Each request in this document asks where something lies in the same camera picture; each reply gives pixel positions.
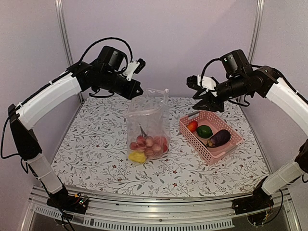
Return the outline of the clear zip top bag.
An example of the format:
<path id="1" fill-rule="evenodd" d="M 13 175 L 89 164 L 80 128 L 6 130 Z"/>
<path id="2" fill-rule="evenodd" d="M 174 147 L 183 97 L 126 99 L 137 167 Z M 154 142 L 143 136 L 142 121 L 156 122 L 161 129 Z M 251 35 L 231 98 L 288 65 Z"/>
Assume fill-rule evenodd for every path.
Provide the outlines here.
<path id="1" fill-rule="evenodd" d="M 143 95 L 134 98 L 126 114 L 127 148 L 128 140 L 139 132 L 139 125 L 150 136 L 165 135 L 170 143 L 170 121 L 168 109 L 169 89 L 145 89 Z M 128 155 L 133 152 L 128 148 Z M 147 161 L 160 156 L 147 157 Z"/>

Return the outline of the yellow toy fruit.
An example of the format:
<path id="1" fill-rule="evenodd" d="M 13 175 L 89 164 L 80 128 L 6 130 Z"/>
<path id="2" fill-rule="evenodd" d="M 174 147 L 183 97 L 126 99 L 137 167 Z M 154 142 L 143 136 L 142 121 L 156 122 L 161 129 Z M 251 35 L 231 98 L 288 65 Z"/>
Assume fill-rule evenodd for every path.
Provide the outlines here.
<path id="1" fill-rule="evenodd" d="M 131 152 L 128 155 L 129 160 L 137 162 L 137 163 L 145 163 L 147 160 L 147 156 L 143 152 Z"/>

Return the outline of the red toy fruit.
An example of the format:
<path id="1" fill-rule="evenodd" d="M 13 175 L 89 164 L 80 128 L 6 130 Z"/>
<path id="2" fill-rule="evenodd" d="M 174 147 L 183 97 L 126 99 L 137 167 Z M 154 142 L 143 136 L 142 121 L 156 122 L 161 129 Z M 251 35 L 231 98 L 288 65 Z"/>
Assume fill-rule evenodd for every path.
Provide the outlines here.
<path id="1" fill-rule="evenodd" d="M 163 145 L 163 154 L 165 154 L 168 151 L 168 146 L 167 145 Z"/>

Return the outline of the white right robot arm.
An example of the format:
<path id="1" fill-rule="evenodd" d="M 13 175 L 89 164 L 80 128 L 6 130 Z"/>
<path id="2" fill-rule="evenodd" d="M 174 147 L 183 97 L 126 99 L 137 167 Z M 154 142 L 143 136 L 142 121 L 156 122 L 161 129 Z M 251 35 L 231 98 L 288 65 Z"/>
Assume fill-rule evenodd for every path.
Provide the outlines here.
<path id="1" fill-rule="evenodd" d="M 308 84 L 305 81 L 301 82 L 301 80 L 307 79 L 303 79 L 301 76 L 300 79 L 294 77 L 288 64 L 270 62 L 265 65 L 280 70 L 294 88 L 299 90 L 306 98 L 308 97 Z M 205 75 L 213 76 L 219 82 L 226 80 L 224 68 L 218 62 L 211 64 Z M 242 108 L 242 112 L 244 112 L 246 121 L 250 122 L 251 130 L 255 132 L 255 139 L 259 141 L 271 170 L 274 172 L 298 154 L 298 149 L 305 142 L 306 135 L 282 109 L 279 109 L 267 99 L 263 99 L 257 94 L 254 98 L 247 97 L 247 99 L 250 106 Z M 292 197 L 308 195 L 308 183 L 303 183 L 301 179 L 298 179 L 288 188 Z"/>

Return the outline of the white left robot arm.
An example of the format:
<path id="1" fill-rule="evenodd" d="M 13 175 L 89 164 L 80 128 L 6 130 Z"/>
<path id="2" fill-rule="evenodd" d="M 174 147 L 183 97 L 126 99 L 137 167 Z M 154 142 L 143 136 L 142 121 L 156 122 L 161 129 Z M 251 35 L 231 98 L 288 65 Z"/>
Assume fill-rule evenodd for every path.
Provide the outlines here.
<path id="1" fill-rule="evenodd" d="M 41 139 L 37 125 L 55 115 L 58 107 L 64 107 L 71 98 L 85 91 L 93 98 L 101 98 L 101 90 L 107 91 L 105 98 L 118 95 L 131 100 L 142 95 L 141 83 L 133 77 L 145 65 L 142 58 L 134 60 L 116 48 L 104 46 L 92 62 L 77 61 L 28 99 L 10 106 L 6 123 L 10 127 L 17 154 L 47 191 L 53 194 L 53 201 L 61 209 L 70 207 L 71 197 L 61 191 L 63 185 L 39 143 Z"/>

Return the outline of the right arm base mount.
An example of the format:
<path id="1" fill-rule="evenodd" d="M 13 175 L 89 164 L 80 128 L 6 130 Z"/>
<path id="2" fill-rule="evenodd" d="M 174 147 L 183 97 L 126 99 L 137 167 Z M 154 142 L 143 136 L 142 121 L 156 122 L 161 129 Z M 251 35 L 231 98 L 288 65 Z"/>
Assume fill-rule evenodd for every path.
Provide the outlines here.
<path id="1" fill-rule="evenodd" d="M 273 205 L 272 196 L 267 195 L 261 187 L 258 187 L 254 189 L 251 196 L 234 199 L 231 207 L 235 211 L 235 214 L 238 215 L 269 208 Z"/>

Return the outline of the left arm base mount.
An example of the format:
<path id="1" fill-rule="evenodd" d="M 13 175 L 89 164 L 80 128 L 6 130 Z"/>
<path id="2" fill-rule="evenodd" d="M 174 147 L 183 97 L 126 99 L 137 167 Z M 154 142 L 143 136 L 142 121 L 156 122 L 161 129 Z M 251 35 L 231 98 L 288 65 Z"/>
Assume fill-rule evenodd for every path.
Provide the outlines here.
<path id="1" fill-rule="evenodd" d="M 65 187 L 52 194 L 48 193 L 47 205 L 57 208 L 59 211 L 69 211 L 78 214 L 86 214 L 89 204 L 89 198 L 86 195 L 77 193 L 70 195 Z"/>

